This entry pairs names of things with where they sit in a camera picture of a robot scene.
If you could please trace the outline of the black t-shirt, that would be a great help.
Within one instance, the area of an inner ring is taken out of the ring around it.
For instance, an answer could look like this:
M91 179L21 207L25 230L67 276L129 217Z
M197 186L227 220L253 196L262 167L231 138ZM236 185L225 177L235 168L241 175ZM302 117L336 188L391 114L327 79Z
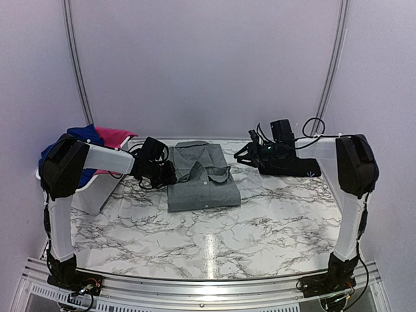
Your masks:
M261 175L285 177L320 177L320 166L315 159L271 159L258 168Z

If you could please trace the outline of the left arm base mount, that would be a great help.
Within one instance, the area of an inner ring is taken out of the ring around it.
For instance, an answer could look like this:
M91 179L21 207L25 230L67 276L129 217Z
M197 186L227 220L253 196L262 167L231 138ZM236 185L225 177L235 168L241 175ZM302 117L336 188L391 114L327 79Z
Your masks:
M99 296L103 284L103 276L75 270L50 274L47 283L61 289L71 291L74 295Z

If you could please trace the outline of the pink garment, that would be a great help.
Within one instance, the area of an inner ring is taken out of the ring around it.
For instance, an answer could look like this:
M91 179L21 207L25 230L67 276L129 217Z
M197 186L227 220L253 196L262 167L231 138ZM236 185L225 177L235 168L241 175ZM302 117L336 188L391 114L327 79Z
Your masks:
M113 129L106 127L94 127L97 131L99 138L102 138L104 141L104 146L110 148L120 149L122 144L126 141L127 138L137 137L138 134L121 129Z

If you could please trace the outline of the right aluminium corner post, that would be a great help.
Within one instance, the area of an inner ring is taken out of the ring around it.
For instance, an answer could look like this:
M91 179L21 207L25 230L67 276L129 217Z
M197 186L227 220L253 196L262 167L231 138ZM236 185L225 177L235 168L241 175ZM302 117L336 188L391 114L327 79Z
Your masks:
M339 63L341 61L347 30L349 8L349 0L340 1L337 26L335 29L335 38L333 40L330 61L315 115L317 118L320 119L323 119L326 109L328 107L333 83L335 80L337 69L339 68Z

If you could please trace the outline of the white plastic laundry basket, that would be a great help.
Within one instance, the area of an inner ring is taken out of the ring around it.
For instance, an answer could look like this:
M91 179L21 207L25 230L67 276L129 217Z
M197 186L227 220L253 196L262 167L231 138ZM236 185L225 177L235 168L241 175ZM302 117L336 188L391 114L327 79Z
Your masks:
M127 150L130 139L127 138L120 149ZM76 189L71 206L90 215L98 215L121 177L119 173L97 170L84 187Z

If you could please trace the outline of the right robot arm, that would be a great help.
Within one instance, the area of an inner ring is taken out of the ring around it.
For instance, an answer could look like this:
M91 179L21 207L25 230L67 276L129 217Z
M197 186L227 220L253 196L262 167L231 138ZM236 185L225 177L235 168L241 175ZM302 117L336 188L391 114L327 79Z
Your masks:
M272 138L261 127L250 130L251 141L234 154L238 163L268 176L321 176L319 161L335 165L334 197L342 212L337 243L330 255L322 286L336 291L360 260L359 242L367 227L368 204L380 171L367 138L362 135L295 137L288 119L270 124Z

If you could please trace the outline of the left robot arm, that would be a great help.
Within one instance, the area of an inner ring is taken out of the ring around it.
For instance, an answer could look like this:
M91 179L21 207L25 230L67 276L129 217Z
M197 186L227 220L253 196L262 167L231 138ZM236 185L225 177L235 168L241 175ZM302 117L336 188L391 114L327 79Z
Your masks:
M38 174L45 194L47 265L51 275L68 289L77 289L82 284L71 242L70 206L86 169L106 170L138 181L148 179L152 189L177 181L174 165L168 159L168 147L151 137L133 151L100 146L72 136L54 143L40 162Z

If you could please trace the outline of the aluminium corner post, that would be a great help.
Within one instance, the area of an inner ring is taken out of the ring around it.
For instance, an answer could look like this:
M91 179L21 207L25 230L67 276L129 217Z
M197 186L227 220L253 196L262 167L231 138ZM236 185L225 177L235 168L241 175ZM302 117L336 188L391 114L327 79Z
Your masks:
M64 26L66 29L67 42L70 52L71 65L73 69L73 74L75 78L75 84L77 87L79 99L81 102L82 112L86 123L94 123L94 117L92 108L90 106L90 101L88 98L88 93L85 85L85 80L83 77L83 71L81 67L81 60L79 57L79 51L77 47L77 40L75 35L75 24L73 18L72 2L69 0L62 0L63 14L64 14Z
M335 38L333 40L330 61L315 115L317 118L320 119L323 119L326 109L328 107L333 83L335 80L337 69L339 68L339 63L341 61L347 30L349 8L349 0L340 1L337 26L335 29Z

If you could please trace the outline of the grey garment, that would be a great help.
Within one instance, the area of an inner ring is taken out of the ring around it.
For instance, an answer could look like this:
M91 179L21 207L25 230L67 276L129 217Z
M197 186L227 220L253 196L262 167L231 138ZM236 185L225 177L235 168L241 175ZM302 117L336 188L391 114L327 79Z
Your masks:
M168 212L241 204L241 194L220 144L195 140L169 148L176 183L167 188Z

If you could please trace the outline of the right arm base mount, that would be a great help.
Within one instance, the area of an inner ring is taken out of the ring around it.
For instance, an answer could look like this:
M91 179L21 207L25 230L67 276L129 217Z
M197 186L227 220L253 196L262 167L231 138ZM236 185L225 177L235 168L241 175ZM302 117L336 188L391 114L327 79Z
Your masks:
M355 286L355 276L351 274L340 278L333 277L329 273L315 274L304 276L296 283L296 288L303 293L304 298L352 291Z

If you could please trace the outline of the left aluminium corner post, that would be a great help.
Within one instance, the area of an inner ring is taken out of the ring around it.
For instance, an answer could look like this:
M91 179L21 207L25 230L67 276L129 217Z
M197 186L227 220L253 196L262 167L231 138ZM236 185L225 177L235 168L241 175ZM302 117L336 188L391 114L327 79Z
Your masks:
M77 87L79 99L81 102L82 112L86 123L94 123L94 117L92 108L90 106L90 101L88 98L88 93L85 85L85 80L83 77L83 71L81 67L81 60L79 57L79 51L77 47L77 40L75 35L75 24L73 18L72 2L69 0L62 0L63 14L64 14L64 26L66 29L67 42L70 52L71 65L73 69L73 74L75 78L75 84Z

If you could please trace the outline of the aluminium front frame rail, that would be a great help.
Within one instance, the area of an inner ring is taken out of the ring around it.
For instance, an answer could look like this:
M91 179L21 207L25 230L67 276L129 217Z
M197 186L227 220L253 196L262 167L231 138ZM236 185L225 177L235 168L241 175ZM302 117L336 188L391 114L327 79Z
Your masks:
M376 263L358 266L356 286L306 298L302 275L277 278L187 281L102 273L101 293L72 297L47 283L45 261L28 258L11 311L323 311L346 301L347 311L391 311Z

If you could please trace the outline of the blue garment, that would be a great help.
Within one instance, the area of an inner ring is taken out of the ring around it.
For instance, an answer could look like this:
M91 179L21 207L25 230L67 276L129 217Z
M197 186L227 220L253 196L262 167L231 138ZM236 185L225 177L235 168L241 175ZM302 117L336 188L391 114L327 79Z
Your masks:
M64 138L74 137L76 139L87 141L90 140L91 143L99 146L104 146L104 141L102 138L99 138L97 131L94 128L94 124L90 124L86 127L72 127L66 130L66 133L61 135L55 143L50 144L44 151L41 152L40 160L38 161L38 173L40 173L41 165L43 164L47 154L50 150L56 145L57 142L60 142ZM84 187L95 174L96 169L84 169L77 186L78 189Z

